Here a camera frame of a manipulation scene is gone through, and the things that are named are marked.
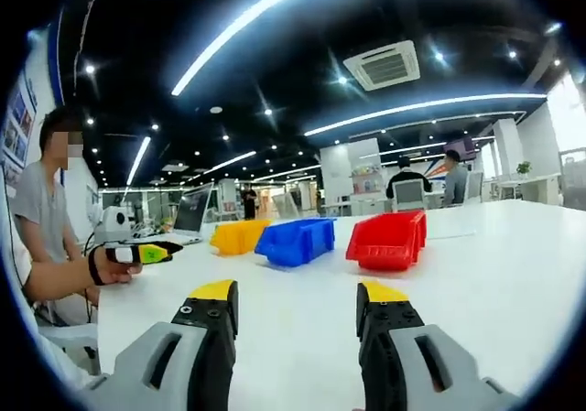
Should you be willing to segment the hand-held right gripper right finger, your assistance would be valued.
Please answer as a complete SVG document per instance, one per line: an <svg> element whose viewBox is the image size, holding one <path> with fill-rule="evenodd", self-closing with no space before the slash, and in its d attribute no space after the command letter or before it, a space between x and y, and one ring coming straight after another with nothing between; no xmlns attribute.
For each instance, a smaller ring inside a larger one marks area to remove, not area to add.
<svg viewBox="0 0 586 411"><path fill-rule="evenodd" d="M518 398L479 375L475 358L407 295L377 281L357 285L358 361L367 410L512 410Z"/></svg>

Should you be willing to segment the person's left hand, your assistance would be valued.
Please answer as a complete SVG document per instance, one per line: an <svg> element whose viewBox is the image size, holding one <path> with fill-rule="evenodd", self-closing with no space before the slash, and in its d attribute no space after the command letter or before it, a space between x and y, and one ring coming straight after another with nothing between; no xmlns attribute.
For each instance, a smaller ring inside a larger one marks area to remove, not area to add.
<svg viewBox="0 0 586 411"><path fill-rule="evenodd" d="M129 283L133 276L142 271L139 263L120 264L111 261L103 246L94 247L88 255L90 276L96 286Z"/></svg>

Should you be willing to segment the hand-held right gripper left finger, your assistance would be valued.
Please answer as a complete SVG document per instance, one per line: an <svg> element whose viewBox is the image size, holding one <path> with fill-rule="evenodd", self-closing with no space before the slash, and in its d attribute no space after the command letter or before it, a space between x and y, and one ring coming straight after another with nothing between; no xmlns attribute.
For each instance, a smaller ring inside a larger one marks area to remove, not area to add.
<svg viewBox="0 0 586 411"><path fill-rule="evenodd" d="M158 322L84 388L89 410L226 410L235 364L238 284L193 290L172 321Z"/></svg>

